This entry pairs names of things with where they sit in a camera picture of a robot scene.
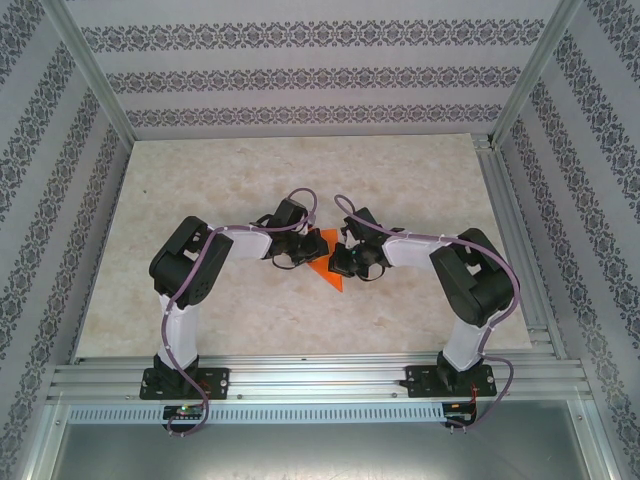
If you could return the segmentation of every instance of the patterned wallpaper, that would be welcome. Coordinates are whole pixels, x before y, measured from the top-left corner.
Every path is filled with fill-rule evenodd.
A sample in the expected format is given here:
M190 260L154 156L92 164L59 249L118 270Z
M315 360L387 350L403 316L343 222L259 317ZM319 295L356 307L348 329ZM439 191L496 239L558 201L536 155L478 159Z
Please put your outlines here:
M140 139L489 133L557 0L175 3L67 3Z
M51 369L75 345L128 154L40 3L3 2L0 15L0 479L9 479Z
M640 478L640 3L581 5L502 145L569 353Z

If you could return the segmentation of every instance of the beige marble surface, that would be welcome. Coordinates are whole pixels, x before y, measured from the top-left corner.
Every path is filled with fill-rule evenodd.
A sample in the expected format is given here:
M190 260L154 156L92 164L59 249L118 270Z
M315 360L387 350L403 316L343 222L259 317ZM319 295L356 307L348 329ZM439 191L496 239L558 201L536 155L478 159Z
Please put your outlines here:
M387 227L458 234L475 226L501 245L468 135L137 142L78 355L153 355L161 312L147 269L182 219L248 223L299 186L318 193L321 228L343 225L333 203L343 193ZM303 195L298 200L309 202ZM393 268L373 283L346 279L340 294L307 266L281 271L236 260L225 264L203 303L198 350L437 351L454 318L430 272ZM489 346L530 347L519 310Z

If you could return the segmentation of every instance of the orange triangular object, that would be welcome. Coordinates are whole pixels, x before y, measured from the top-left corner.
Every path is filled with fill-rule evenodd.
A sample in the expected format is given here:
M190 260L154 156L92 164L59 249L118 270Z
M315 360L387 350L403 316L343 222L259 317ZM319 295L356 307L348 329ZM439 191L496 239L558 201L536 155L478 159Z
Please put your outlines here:
M311 263L307 263L313 270L316 271L322 278L333 285L338 291L342 292L342 275L329 271L329 258L336 249L336 243L338 243L338 230L335 228L332 230L320 230L320 235L329 244L329 255L320 257Z

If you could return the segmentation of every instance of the black mounting plate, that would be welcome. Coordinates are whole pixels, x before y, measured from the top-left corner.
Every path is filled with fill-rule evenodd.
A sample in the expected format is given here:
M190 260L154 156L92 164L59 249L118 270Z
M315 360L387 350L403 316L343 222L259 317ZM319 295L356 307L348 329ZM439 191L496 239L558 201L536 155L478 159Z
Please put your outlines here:
M142 375L140 386L141 400L200 400L200 394L190 388L186 395L176 395L175 392L160 390L158 386L158 372L155 368L147 368ZM209 400L226 400L229 390L228 368L198 368L195 381L203 387Z
M490 365L480 365L468 375L460 377L455 392L450 392L438 377L435 365L409 365L404 369L406 380L400 385L407 388L409 398L471 397L476 388L478 397L495 397L498 393Z

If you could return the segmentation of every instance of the wire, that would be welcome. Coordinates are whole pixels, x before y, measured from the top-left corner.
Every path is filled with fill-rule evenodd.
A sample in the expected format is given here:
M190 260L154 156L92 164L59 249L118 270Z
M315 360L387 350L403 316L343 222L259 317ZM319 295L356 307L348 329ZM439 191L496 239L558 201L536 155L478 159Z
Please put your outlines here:
M301 265L301 264L298 264L298 265L293 264L293 265L292 265L292 266L290 266L290 267L284 267L284 266L282 266L282 265L278 265L278 264L276 263L276 257L271 257L271 263L273 264L273 266L274 266L274 267L279 268L280 270L293 270L293 269L295 269L295 268L298 268L298 267Z
M471 416L474 416L478 411L478 389L476 388L476 384L471 384L471 402L469 404L473 404L473 412L471 412Z
M384 227L382 227L380 225L376 225L375 223L367 222L366 220L356 216L354 214L355 213L355 206L354 206L353 202L349 198L347 198L346 196L344 196L342 194L338 194L335 197L333 197L333 200L336 203L336 205L338 205L338 208L340 208L340 210L342 210L344 213L346 213L347 216L353 218L355 221L360 222L363 225L366 225L369 228L372 228L373 230L377 230L378 232L382 232L382 233L384 233L386 235L390 235L392 237L413 238L413 239L417 239L417 240L427 240L427 241L430 241L430 242L455 243L455 244L458 244L458 245L462 245L464 247L469 247L469 248L472 248L474 250L477 250L478 252L482 253L483 255L486 255L487 257L489 257L493 261L495 261L498 265L500 265L500 267L502 267L502 269L505 271L505 273L509 277L509 280L511 281L511 285L513 286L513 300L511 302L511 305L509 305L509 308L507 308L504 312L502 312L502 314L500 314L495 320L493 320L492 322L489 323L489 328L487 328L487 330L485 331L482 339L480 340L480 344L478 345L478 355L480 356L480 358L483 358L483 359L491 361L491 362L501 362L501 363L506 364L509 367L509 378L507 379L507 382L505 383L505 386L502 389L502 391L500 392L500 394L498 395L498 397L491 404L491 406L487 409L487 411L484 413L484 415L482 415L482 417L480 417L477 421L475 421L469 427L469 428L471 428L471 427L475 428L477 425L482 423L487 418L487 415L489 415L489 413L491 413L493 411L493 409L496 407L496 405L498 405L502 401L504 396L509 391L509 387L511 386L511 383L513 382L513 376L514 376L514 373L515 373L514 368L513 368L513 364L509 360L507 360L506 358L493 357L493 356L485 355L484 354L484 347L486 346L487 342L489 341L489 337L491 336L491 332L495 329L496 325L498 325L500 322L503 322L509 315L511 315L513 313L513 311L518 307L518 304L521 301L520 284L518 282L518 277L516 277L515 272L513 271L511 266L502 259L502 257L500 255L492 252L491 250L489 250L486 247L483 247L482 245L478 245L476 243L469 242L467 240L463 240L463 239L457 238L457 237L447 237L445 235L437 236L437 235L428 235L428 234L402 233L402 232L398 232L398 231L389 230L389 229L384 228ZM347 203L351 207L352 211L349 212L349 210L347 210L347 208L343 205L342 202ZM449 420L449 422L457 424L458 426L463 426L461 423L456 422L456 421Z
M380 272L380 275L378 275L375 278L369 278L369 277L365 277L363 275L360 275L359 273L356 272L356 275L358 276L358 278L360 280L362 280L363 282L375 282L376 280L378 280L380 277L382 277L382 275L384 275L384 272L387 271L387 269L385 267L383 267L382 265L380 265L380 267L382 267L382 271Z
M211 385L209 385L207 382L205 382L204 380L200 380L198 382L198 385L200 385L203 389L208 389L208 391L211 391Z
M209 250L209 247L211 246L211 242L213 241L214 237L218 233L223 233L225 230L242 230L242 231L256 231L256 232L264 232L264 233L277 233L277 232L286 232L286 231L289 231L289 230L294 230L294 229L298 228L300 225L304 225L305 223L313 224L313 222L315 220L316 209L318 208L318 196L310 188L300 187L300 188L296 188L295 190L293 190L287 196L287 198L290 199L293 195L295 195L298 192L307 192L307 193L311 194L311 197L313 199L313 207L311 207L311 210L308 211L308 214L307 214L306 217L300 219L298 222L294 223L293 225L288 225L288 226L285 226L285 227L273 227L273 228L255 227L255 226L252 226L252 225L251 226L248 226L248 225L229 225L229 226L226 226L226 227L214 228L211 231L211 233L209 234L209 236L207 237L207 240L205 241L205 244L203 245L202 250L200 250L200 255L198 255L198 258L196 258L196 261L194 262L193 266L191 267L191 271L189 272L189 275L187 275L187 278L182 283L182 285L180 286L178 291L169 299L169 303L167 304L167 308L165 309L164 314L162 316L162 326L160 328L160 333L161 333L161 336L162 336L162 345L163 345L165 351L167 352L167 357L169 357L169 361L171 361L171 364L173 365L173 368L193 388L195 388L195 390L198 392L198 394L202 398L202 406L205 409L205 412L202 415L202 419L200 420L200 423L194 425L193 428L191 428L190 430L188 430L186 432L176 432L176 431L172 430L171 429L171 423L177 417L176 416L171 417L169 419L169 421L167 422L167 431L169 432L170 436L172 436L172 437L186 437L188 435L193 435L194 433L196 433L198 430L200 430L204 426L204 424L206 423L207 419L209 418L209 397L207 396L206 392L200 387L200 385L198 385L196 383L196 381L193 378L191 378L189 376L189 374L187 372L185 372L184 369L180 366L180 364L176 360L176 357L171 352L171 345L169 345L169 339L167 337L167 323L168 323L168 320L169 320L169 315L171 314L171 311L173 310L173 307L175 306L176 301L182 296L182 294L185 292L185 290L189 287L189 284L191 283L191 281L193 280L193 277L195 277L196 273L198 272L198 269L200 268L200 265L202 264L202 261L204 260L204 258L206 256L206 253Z
M259 223L260 225L264 224L264 222L266 222L267 220L270 220L273 217L272 213L267 213L266 215L261 216L258 220L256 220L256 223Z

